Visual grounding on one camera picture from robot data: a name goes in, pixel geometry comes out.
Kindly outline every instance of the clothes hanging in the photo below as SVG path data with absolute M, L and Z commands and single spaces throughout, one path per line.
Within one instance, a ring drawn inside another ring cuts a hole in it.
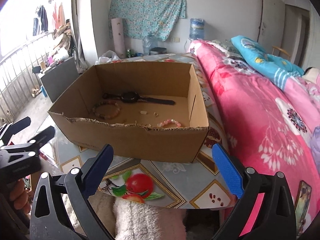
M 112 0 L 109 12 L 109 31 L 112 37 L 111 19 L 124 19 L 124 36 L 142 39 L 151 32 L 165 41 L 179 18 L 186 18 L 186 0 Z
M 55 2 L 52 13 L 52 26 L 54 29 L 58 29 L 66 24 L 64 17 L 63 6 L 61 2 Z
M 43 5 L 38 6 L 36 13 L 38 17 L 41 20 L 41 31 L 47 32 L 48 31 L 48 18 L 47 18 L 47 12 Z
M 37 36 L 38 34 L 40 34 L 39 19 L 38 19 L 38 18 L 33 18 L 33 32 L 32 32 L 32 36 Z

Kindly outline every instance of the rolled mat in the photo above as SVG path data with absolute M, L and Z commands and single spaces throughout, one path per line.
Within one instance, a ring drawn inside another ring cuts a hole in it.
M 115 52 L 119 58 L 125 58 L 125 46 L 123 35 L 122 18 L 115 18 L 111 20 L 113 43 L 115 45 Z

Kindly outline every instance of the gray container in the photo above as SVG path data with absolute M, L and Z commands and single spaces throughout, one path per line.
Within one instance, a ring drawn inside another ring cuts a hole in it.
M 166 53 L 167 53 L 166 48 L 156 47 L 150 50 L 150 55 L 159 55 L 159 54 L 166 54 Z

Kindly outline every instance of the window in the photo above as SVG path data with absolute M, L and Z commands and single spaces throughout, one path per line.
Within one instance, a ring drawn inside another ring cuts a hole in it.
M 53 30 L 52 5 L 48 0 L 15 0 L 0 19 L 0 48 L 5 56 L 27 40 L 33 39 L 33 19 L 36 9 L 43 5 L 47 12 L 49 31 Z

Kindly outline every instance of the blue pillow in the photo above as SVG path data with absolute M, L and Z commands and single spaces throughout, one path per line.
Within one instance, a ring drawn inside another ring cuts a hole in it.
M 260 44 L 249 38 L 236 36 L 231 41 L 250 66 L 266 76 L 282 90 L 290 76 L 301 77 L 304 74 L 304 71 L 300 67 L 288 60 L 266 54 L 266 51 Z

